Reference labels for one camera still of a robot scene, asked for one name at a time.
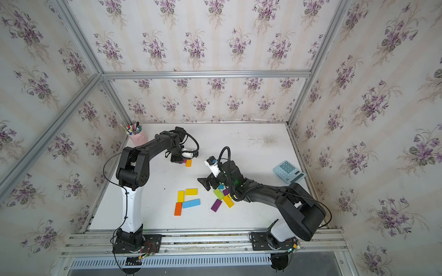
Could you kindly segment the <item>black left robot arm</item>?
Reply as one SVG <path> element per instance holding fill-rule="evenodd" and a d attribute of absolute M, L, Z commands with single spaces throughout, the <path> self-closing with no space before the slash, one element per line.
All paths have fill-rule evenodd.
<path fill-rule="evenodd" d="M 172 163 L 182 163 L 188 156 L 183 152 L 182 145 L 186 136 L 184 128 L 175 127 L 171 131 L 155 135 L 154 139 L 143 145 L 124 148 L 116 170 L 124 200 L 123 224 L 119 228 L 121 232 L 136 233 L 142 230 L 141 196 L 150 177 L 150 161 L 158 154 L 166 152 Z"/>

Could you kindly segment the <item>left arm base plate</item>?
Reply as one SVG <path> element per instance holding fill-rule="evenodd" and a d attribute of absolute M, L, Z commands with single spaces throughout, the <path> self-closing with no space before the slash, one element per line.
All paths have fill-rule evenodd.
<path fill-rule="evenodd" d="M 159 253 L 162 238 L 162 235 L 138 235 L 133 241 L 117 238 L 112 252 L 114 254 Z"/>

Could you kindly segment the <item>yellow block near right arm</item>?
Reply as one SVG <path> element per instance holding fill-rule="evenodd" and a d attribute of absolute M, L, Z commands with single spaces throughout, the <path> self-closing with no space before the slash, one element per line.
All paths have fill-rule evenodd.
<path fill-rule="evenodd" d="M 229 194 L 223 197 L 223 201 L 228 206 L 228 208 L 232 208 L 234 206 L 233 199 Z"/>

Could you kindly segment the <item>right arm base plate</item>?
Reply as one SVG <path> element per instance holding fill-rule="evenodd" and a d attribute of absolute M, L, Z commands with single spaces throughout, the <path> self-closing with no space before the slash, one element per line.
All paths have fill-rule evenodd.
<path fill-rule="evenodd" d="M 250 232 L 249 240 L 252 244 L 253 251 L 290 251 L 297 249 L 299 246 L 299 240 L 297 238 L 278 241 L 269 232 Z"/>

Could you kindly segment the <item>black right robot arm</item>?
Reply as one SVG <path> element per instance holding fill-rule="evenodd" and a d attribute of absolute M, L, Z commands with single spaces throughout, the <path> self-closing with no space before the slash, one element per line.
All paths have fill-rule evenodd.
<path fill-rule="evenodd" d="M 279 242 L 294 237 L 309 242 L 326 218 L 325 206 L 295 181 L 288 186 L 261 184 L 244 177 L 235 162 L 220 162 L 213 156 L 204 164 L 211 173 L 198 181 L 206 190 L 222 184 L 235 202 L 261 203 L 280 212 L 284 221 L 273 223 L 269 229 L 269 235 Z"/>

